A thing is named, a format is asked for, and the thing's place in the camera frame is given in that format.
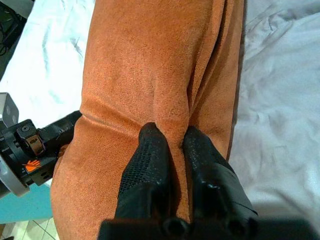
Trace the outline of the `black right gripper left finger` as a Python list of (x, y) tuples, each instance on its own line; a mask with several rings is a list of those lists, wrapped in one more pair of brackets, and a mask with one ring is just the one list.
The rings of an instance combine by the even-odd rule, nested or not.
[(166, 137), (154, 122), (146, 123), (121, 176), (116, 218), (164, 220), (171, 215), (170, 161)]

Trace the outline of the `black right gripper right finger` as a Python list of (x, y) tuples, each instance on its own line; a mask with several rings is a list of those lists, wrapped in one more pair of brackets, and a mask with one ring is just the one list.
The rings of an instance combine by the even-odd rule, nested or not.
[(246, 223), (257, 217), (235, 171), (210, 138), (194, 126), (184, 135), (183, 154), (192, 220)]

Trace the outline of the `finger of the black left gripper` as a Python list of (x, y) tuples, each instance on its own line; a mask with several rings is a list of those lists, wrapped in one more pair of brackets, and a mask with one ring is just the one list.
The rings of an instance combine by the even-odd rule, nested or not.
[(77, 120), (82, 116), (80, 111), (74, 111), (67, 116), (37, 129), (37, 136), (42, 144), (42, 152), (37, 159), (57, 158), (61, 149), (71, 143)]

